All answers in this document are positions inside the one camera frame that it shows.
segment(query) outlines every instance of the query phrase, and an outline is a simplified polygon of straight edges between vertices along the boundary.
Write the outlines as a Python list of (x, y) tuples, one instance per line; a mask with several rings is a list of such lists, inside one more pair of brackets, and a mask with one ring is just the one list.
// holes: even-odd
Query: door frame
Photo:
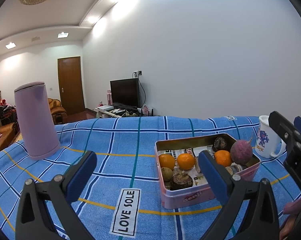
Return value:
[[(80, 85), (81, 85), (81, 88), (82, 88), (82, 98), (83, 98), (83, 104), (84, 104), (84, 109), (85, 109), (86, 106), (85, 106), (84, 90), (83, 90), (81, 56), (75, 56), (75, 57), (79, 57)], [(60, 86), (60, 82), (59, 82), (59, 78), (60, 78), (60, 73), (59, 73), (59, 60), (62, 60), (62, 59), (68, 59), (68, 58), (74, 58), (74, 57), (63, 57), (63, 58), (58, 58), (58, 59), (57, 59), (58, 86), (59, 86), (59, 94), (60, 94), (61, 105), (63, 105), (63, 100), (62, 100), (61, 86)]]

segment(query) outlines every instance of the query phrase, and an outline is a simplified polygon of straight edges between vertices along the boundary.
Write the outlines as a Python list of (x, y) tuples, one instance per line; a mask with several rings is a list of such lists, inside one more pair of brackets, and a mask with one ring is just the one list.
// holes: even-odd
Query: wooden door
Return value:
[(61, 105), (67, 115), (85, 111), (80, 57), (58, 59), (58, 81)]

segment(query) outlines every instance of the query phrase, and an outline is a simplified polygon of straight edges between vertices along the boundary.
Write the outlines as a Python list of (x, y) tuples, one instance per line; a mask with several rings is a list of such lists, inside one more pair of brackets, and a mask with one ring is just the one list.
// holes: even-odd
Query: leather armchair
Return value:
[(48, 99), (49, 108), (52, 114), (54, 124), (62, 124), (67, 121), (67, 112), (61, 106), (61, 102), (57, 99)]
[(0, 127), (0, 151), (7, 148), (15, 137), (15, 123), (10, 123)]

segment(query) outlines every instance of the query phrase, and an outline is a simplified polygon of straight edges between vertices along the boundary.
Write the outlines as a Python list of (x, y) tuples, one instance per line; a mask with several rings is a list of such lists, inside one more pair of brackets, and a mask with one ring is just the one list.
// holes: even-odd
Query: tiled floor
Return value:
[(81, 120), (93, 119), (96, 115), (89, 111), (83, 111), (78, 114), (72, 114), (67, 116), (67, 122), (78, 122)]

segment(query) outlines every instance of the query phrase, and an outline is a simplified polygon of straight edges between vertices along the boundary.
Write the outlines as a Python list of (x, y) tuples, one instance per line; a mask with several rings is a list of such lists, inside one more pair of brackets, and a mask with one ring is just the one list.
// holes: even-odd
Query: tangerine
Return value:
[(233, 163), (230, 157), (230, 152), (225, 150), (219, 150), (215, 152), (215, 161), (218, 164), (223, 165), (224, 167), (231, 166), (231, 164)]
[(170, 154), (161, 154), (159, 155), (159, 164), (161, 168), (170, 168), (171, 170), (175, 167), (175, 158)]
[(189, 153), (182, 153), (177, 157), (178, 166), (183, 170), (190, 170), (195, 165), (195, 158)]

